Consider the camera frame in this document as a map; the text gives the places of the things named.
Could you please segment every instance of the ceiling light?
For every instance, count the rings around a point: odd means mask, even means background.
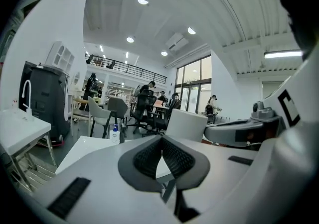
[[[272,52],[265,52],[265,54],[264,54],[265,59],[298,57],[298,56],[302,56],[302,55],[303,55],[303,53],[300,50],[272,51]]]
[[[191,27],[188,28],[188,33],[190,33],[191,35],[195,35],[196,32],[194,31],[194,29],[192,29]]]
[[[149,3],[149,2],[146,1],[146,0],[138,0],[138,2],[139,2],[140,4],[148,4],[148,3]]]
[[[127,40],[129,43],[134,43],[134,39],[131,38],[131,37],[126,38],[126,40]]]

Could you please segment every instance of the black metal railing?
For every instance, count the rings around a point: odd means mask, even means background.
[[[110,69],[131,74],[131,75],[136,75],[136,76],[148,79],[150,81],[155,81],[156,83],[163,83],[163,84],[166,83],[166,79],[167,79],[166,76],[153,73],[149,70],[146,70],[140,67],[125,64],[121,61],[102,58],[102,57],[94,56],[94,55],[87,55],[87,54],[85,54],[85,59],[87,64],[110,68]]]

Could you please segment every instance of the air conditioner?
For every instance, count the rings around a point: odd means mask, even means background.
[[[188,40],[180,33],[176,33],[166,42],[170,51],[177,51],[186,44],[188,44]]]

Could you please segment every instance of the floor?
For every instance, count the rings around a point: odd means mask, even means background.
[[[134,124],[134,123],[135,123],[134,119],[132,119],[131,121],[128,122],[128,124]],[[103,134],[103,129],[104,128],[101,125],[95,124],[94,132],[93,132],[92,136],[101,138],[102,134]],[[144,130],[143,128],[139,128],[139,130],[135,134],[133,134],[134,129],[135,129],[134,126],[127,127],[127,131],[126,131],[126,135],[127,135],[126,139],[127,140],[141,138],[142,135],[146,133],[146,130]],[[57,165],[59,165],[63,161],[64,157],[68,154],[68,152],[70,151],[72,146],[76,143],[76,141],[82,135],[88,136],[88,124],[87,124],[87,122],[85,122],[83,120],[81,120],[77,123],[74,123],[73,136],[71,135],[71,131],[70,131],[67,134],[67,136],[64,138],[64,145],[63,146],[58,146],[58,147],[53,148],[54,157],[55,157],[55,161],[56,161]],[[55,176],[54,171],[56,168],[52,164],[52,160],[51,160],[51,157],[49,155],[49,151],[47,148],[41,147],[41,146],[35,146],[34,148],[32,148],[30,150],[29,153],[32,156],[32,159],[34,160],[34,162],[38,166],[42,166],[45,169],[50,170],[52,172],[52,175],[50,175],[50,178]],[[176,201],[176,189],[173,190],[173,193],[166,204],[167,207],[172,211],[174,211],[175,201]]]

